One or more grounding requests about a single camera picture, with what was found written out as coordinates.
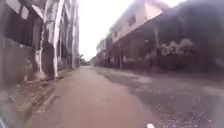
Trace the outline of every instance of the street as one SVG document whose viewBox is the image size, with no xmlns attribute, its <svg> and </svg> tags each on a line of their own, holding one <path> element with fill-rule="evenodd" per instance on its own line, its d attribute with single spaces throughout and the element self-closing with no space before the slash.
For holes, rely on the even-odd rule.
<svg viewBox="0 0 224 128">
<path fill-rule="evenodd" d="M 54 100 L 24 127 L 221 128 L 223 80 L 192 76 L 82 67 L 55 85 Z"/>
</svg>

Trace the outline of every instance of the building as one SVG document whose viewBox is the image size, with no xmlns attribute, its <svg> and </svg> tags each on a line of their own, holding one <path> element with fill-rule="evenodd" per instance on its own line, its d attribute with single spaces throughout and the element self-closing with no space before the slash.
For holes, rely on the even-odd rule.
<svg viewBox="0 0 224 128">
<path fill-rule="evenodd" d="M 128 35 L 162 14 L 166 9 L 168 6 L 160 1 L 136 0 L 133 2 L 110 29 L 114 44 L 110 52 L 113 66 L 123 68 L 124 63 L 136 62 L 139 59 L 140 51 L 136 45 L 140 45 L 137 38 L 141 35 L 132 37 Z"/>
<path fill-rule="evenodd" d="M 97 55 L 95 65 L 106 66 L 106 39 L 102 39 L 96 47 Z"/>
<path fill-rule="evenodd" d="M 132 32 L 148 20 L 160 15 L 168 8 L 162 2 L 154 0 L 136 0 L 111 27 L 113 43 Z"/>
<path fill-rule="evenodd" d="M 60 61 L 55 55 L 59 55 L 57 47 L 62 38 L 59 35 L 62 28 L 66 28 L 63 29 L 66 33 L 71 33 L 63 37 L 67 43 L 66 54 L 70 54 L 66 64 L 71 65 L 75 56 L 73 53 L 78 54 L 77 14 L 77 1 L 1 0 L 1 85 L 13 85 L 42 76 L 57 76 Z"/>
<path fill-rule="evenodd" d="M 60 69 L 76 67 L 73 64 L 76 64 L 75 58 L 79 56 L 76 55 L 78 54 L 78 19 L 77 1 L 46 1 L 43 38 L 41 49 L 37 51 L 36 57 L 39 58 L 38 76 L 51 79 L 58 77 Z"/>
<path fill-rule="evenodd" d="M 120 25 L 116 23 L 111 29 L 115 35 L 112 66 L 144 71 L 154 66 L 162 70 L 223 71 L 223 5 L 220 0 L 189 0 L 133 30 L 116 27 L 122 26 L 119 19 Z"/>
</svg>

